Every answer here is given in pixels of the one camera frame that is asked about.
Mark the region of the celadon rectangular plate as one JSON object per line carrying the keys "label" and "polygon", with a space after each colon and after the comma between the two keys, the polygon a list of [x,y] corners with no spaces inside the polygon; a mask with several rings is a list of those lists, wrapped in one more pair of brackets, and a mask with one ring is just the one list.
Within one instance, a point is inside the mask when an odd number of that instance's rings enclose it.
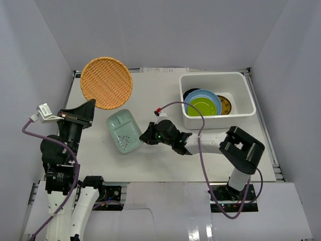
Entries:
{"label": "celadon rectangular plate", "polygon": [[143,141],[139,139],[142,132],[128,109],[121,109],[112,114],[106,123],[109,133],[121,153],[127,154],[142,145]]}

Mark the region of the orange woven round plate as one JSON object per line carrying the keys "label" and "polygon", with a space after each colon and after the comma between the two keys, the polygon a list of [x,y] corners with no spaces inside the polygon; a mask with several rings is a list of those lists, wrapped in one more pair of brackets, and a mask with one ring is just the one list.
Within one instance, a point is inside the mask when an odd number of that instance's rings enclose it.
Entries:
{"label": "orange woven round plate", "polygon": [[121,107],[129,100],[133,80],[122,62],[111,57],[99,57],[83,68],[80,87],[87,100],[96,100],[97,108],[111,110]]}

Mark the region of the black round plate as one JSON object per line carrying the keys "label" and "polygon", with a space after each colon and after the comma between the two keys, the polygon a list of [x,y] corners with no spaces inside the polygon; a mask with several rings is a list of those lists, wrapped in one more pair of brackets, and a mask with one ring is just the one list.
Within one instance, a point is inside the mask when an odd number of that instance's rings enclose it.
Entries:
{"label": "black round plate", "polygon": [[193,91],[199,90],[199,88],[191,88],[189,90],[187,90],[184,94],[183,94],[183,101],[185,101],[185,99],[187,98],[187,96],[192,93]]}

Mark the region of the light blue round plate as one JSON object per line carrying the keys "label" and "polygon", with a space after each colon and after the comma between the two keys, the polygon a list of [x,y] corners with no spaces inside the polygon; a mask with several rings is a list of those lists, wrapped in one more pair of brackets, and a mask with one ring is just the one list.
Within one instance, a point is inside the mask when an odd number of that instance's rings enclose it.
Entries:
{"label": "light blue round plate", "polygon": [[190,93],[187,98],[185,99],[185,103],[188,103],[188,105],[184,105],[185,106],[185,112],[187,114],[187,109],[188,109],[188,106],[191,106],[190,102],[191,100],[195,99],[195,98],[198,98],[198,97],[206,97],[208,99],[210,99],[217,107],[218,109],[218,114],[217,115],[221,115],[221,110],[222,110],[222,106],[221,106],[221,102],[218,98],[218,96],[209,91],[209,90],[205,90],[205,89],[199,89],[199,90],[196,90],[196,91],[193,91],[192,93]]}

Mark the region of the green round plate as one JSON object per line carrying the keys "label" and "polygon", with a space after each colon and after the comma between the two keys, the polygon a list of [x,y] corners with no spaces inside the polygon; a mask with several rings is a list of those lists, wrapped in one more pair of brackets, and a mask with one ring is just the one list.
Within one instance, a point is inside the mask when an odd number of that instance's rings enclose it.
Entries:
{"label": "green round plate", "polygon": [[[206,97],[198,97],[190,102],[203,116],[217,115],[218,109],[216,105]],[[188,106],[187,114],[189,116],[200,116],[200,114],[195,110],[195,108]]]}

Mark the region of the yellow patterned plate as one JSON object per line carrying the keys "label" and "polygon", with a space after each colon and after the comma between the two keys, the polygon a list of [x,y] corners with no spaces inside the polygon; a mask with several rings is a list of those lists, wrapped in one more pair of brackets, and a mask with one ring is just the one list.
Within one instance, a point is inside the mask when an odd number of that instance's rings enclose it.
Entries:
{"label": "yellow patterned plate", "polygon": [[232,110],[231,102],[224,96],[218,95],[221,102],[222,110],[221,115],[228,115]]}

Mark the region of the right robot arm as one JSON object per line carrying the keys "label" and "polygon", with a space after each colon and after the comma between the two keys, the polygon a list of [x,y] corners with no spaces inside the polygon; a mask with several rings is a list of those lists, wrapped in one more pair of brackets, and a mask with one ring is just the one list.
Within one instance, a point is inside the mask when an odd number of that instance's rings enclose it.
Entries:
{"label": "right robot arm", "polygon": [[168,145],[179,155],[222,154],[234,167],[226,185],[227,196],[232,200],[244,195],[245,185],[255,174],[265,150],[260,141],[236,126],[222,133],[199,135],[179,131],[168,119],[150,122],[139,139],[148,145]]}

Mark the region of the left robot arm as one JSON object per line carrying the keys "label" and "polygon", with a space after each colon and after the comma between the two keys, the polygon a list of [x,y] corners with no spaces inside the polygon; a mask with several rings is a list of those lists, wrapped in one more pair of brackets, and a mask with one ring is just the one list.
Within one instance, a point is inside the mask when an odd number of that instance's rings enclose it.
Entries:
{"label": "left robot arm", "polygon": [[83,240],[91,209],[105,197],[101,176],[78,180],[80,165],[75,162],[82,131],[92,126],[96,101],[91,99],[72,108],[61,109],[53,119],[58,135],[42,140],[40,150],[46,174],[48,211],[46,240]]}

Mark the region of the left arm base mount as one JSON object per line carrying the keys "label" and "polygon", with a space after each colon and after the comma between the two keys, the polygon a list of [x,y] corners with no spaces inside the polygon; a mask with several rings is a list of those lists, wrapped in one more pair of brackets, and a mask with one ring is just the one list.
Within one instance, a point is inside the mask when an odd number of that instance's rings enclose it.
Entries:
{"label": "left arm base mount", "polygon": [[99,196],[95,205],[99,206],[95,210],[99,211],[122,211],[122,207],[117,203],[110,203],[110,204],[101,204],[107,200],[114,200],[122,202],[121,200],[122,195],[122,186],[105,186],[105,190],[103,194]]}

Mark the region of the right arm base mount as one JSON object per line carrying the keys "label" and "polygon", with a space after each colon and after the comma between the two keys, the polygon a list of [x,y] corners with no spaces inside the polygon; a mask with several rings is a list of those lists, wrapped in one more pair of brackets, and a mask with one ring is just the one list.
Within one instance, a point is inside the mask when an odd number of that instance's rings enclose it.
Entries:
{"label": "right arm base mount", "polygon": [[[226,213],[237,213],[241,201],[243,200],[243,191],[240,193],[228,192],[226,190],[226,185],[214,184],[211,185],[212,191],[215,194],[218,203]],[[253,184],[249,185],[249,190],[243,205],[242,212],[258,212],[257,201],[251,202],[256,197],[256,192]]]}

